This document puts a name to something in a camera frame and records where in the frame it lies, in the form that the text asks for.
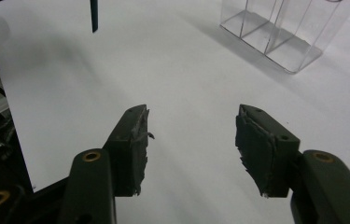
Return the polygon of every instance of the transparent acrylic box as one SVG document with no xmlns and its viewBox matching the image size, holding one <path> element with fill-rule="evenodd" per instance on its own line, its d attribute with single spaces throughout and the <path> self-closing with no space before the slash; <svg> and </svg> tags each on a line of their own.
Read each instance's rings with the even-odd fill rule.
<svg viewBox="0 0 350 224">
<path fill-rule="evenodd" d="M 350 0 L 223 0 L 220 26 L 297 73 L 327 47 L 350 15 Z"/>
</svg>

